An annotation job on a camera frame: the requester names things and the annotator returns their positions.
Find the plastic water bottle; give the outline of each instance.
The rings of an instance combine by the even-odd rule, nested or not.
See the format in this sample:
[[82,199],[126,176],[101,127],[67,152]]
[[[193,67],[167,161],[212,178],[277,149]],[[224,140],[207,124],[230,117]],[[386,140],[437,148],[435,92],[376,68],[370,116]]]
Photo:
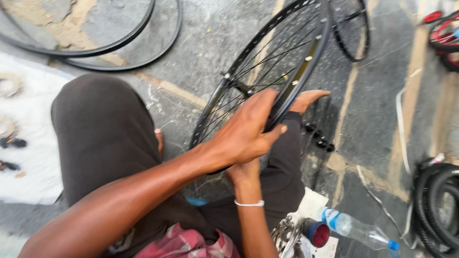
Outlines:
[[390,240],[375,225],[364,224],[345,213],[328,207],[321,207],[317,211],[317,215],[323,222],[327,223],[331,230],[342,236],[360,241],[373,250],[391,249],[398,251],[398,244]]

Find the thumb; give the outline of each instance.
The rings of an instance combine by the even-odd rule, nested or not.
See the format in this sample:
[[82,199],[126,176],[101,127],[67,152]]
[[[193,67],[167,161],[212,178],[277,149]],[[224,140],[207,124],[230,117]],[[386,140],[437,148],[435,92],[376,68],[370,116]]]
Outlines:
[[279,138],[279,136],[287,131],[287,126],[285,124],[278,124],[270,132],[262,134],[260,141],[263,141],[262,146],[267,146],[268,150],[271,148],[271,145]]

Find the man's right hand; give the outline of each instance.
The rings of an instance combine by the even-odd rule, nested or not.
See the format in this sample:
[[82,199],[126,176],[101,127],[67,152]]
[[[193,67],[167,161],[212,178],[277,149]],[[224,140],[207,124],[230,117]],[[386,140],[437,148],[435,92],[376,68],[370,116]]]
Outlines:
[[286,125],[278,124],[263,133],[277,94],[275,90],[262,90],[251,96],[206,145],[219,153],[227,165],[247,163],[268,153],[287,131]]

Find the bottle label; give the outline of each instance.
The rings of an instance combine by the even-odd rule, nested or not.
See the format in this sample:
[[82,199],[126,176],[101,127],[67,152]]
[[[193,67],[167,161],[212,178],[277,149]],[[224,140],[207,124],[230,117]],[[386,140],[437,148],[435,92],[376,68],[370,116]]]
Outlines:
[[336,219],[340,214],[341,212],[328,208],[322,213],[322,221],[326,222],[331,230],[336,231]]

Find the person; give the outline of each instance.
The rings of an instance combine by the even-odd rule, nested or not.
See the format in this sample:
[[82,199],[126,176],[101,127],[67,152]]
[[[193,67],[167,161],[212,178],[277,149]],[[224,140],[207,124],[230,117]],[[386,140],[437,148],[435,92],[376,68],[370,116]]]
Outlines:
[[[328,94],[303,92],[282,123],[263,133],[277,96],[263,90],[211,140],[162,163],[162,133],[126,82],[70,81],[51,108],[70,208],[33,234],[19,258],[278,257],[270,230],[304,195],[302,113]],[[258,157],[270,149],[260,173]],[[230,165],[235,196],[195,208],[179,193]]]

